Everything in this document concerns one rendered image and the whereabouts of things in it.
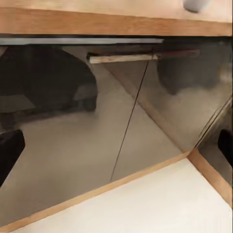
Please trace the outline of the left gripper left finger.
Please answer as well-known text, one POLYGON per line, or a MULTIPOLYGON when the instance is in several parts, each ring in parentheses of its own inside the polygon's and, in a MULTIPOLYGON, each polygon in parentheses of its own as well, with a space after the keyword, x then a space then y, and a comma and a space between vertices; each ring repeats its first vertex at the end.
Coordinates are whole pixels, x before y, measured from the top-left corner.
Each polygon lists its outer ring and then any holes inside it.
POLYGON ((0 188, 25 148, 21 129, 0 134, 0 188))

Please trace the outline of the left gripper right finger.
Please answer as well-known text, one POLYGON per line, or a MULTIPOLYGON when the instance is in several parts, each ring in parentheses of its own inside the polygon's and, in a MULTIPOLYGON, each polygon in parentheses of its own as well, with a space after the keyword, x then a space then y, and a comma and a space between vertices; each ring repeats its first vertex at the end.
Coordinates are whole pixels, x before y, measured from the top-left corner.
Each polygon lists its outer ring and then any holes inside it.
POLYGON ((222 129, 217 145, 230 165, 233 167, 233 131, 222 129))

